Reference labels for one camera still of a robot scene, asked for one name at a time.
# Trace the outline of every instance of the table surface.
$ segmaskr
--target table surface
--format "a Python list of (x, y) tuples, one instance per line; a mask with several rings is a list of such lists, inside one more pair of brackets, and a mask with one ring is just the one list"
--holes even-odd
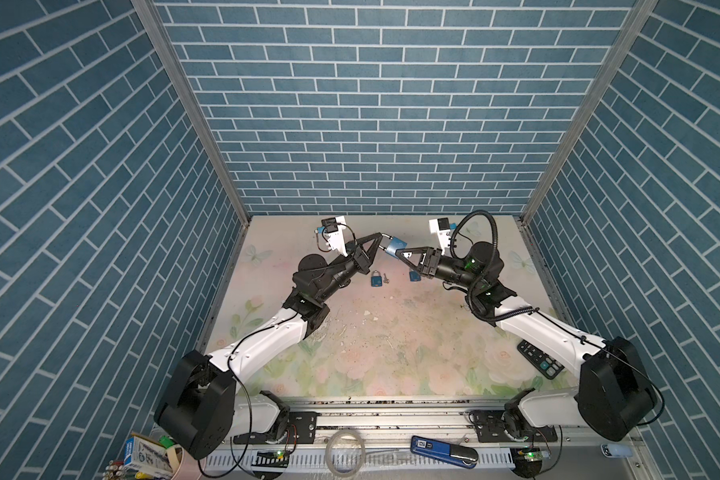
[[(451, 216), (459, 222), (461, 216)], [(408, 247), (437, 246), (426, 216), (347, 216), (357, 237), (382, 232)], [(531, 305), (555, 315), (512, 216), (497, 216), (500, 280)], [(293, 286), (291, 275), (307, 254), (319, 253), (319, 216), (254, 216), (240, 260), (208, 344), (212, 351), (253, 331), (277, 312)], [(490, 227), (475, 217), (462, 229), (473, 241), (490, 241)], [(322, 248), (325, 243), (320, 240)], [(463, 256), (469, 241), (459, 237)], [(336, 254), (324, 254), (331, 261)], [(371, 287), (370, 275), (330, 299), (331, 311), (310, 337), (283, 351), (250, 380), (248, 389), (284, 397), (500, 396), (529, 386), (565, 388), (568, 371), (544, 379), (519, 354), (519, 337), (477, 320), (464, 294), (442, 282), (411, 282), (403, 262), (379, 251), (374, 270), (389, 283)]]

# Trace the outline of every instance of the blue brick wall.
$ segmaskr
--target blue brick wall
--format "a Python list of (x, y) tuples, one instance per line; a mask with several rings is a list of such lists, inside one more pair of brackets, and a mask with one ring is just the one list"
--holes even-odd
[(666, 478), (720, 478), (720, 0), (660, 0), (531, 223), (579, 326), (639, 346)]
[(0, 0), (0, 480), (151, 428), (239, 228), (128, 0)]
[(158, 3), (254, 214), (518, 214), (634, 0)]

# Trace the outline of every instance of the remote control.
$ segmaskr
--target remote control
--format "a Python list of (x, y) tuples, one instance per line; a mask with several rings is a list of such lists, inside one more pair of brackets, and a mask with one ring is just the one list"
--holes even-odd
[(518, 344), (518, 350), (536, 367), (536, 370), (541, 372), (541, 374), (549, 380), (555, 378), (563, 369), (563, 366), (557, 360), (551, 358), (547, 353), (542, 352), (526, 340)]

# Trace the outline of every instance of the blue tool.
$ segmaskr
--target blue tool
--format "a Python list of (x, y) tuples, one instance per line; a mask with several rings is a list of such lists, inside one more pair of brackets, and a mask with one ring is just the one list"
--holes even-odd
[(411, 452), (462, 468), (474, 468), (478, 464), (478, 451), (474, 448), (431, 440), (430, 438), (413, 436), (411, 438)]

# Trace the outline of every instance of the white cable tray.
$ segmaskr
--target white cable tray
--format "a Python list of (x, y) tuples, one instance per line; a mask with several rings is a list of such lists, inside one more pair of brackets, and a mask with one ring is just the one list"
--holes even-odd
[[(235, 455), (242, 453), (242, 449), (236, 448)], [(273, 448), (259, 448), (251, 450), (242, 460), (241, 465), (246, 469), (251, 469), (251, 464), (256, 460), (259, 464), (267, 464), (273, 462), (264, 458), (257, 458), (257, 452), (271, 452)], [(480, 447), (476, 448), (480, 458), (476, 468), (514, 468), (509, 448), (505, 447)], [(360, 458), (360, 451), (357, 448), (334, 448), (333, 461), (336, 468), (340, 471), (353, 469)], [(218, 474), (225, 472), (234, 461), (230, 454), (230, 450), (217, 449), (206, 457), (205, 471), (208, 473)], [(374, 472), (379, 470), (390, 469), (441, 469), (441, 468), (457, 468), (447, 463), (434, 460), (432, 458), (415, 455), (409, 450), (400, 448), (390, 451), (388, 448), (369, 449), (366, 452), (365, 464), (361, 471)], [(257, 466), (258, 472), (283, 472), (282, 468)], [(296, 450), (291, 454), (290, 463), (287, 471), (290, 473), (322, 473), (327, 472), (328, 467), (325, 461), (325, 450), (305, 448), (304, 450)]]

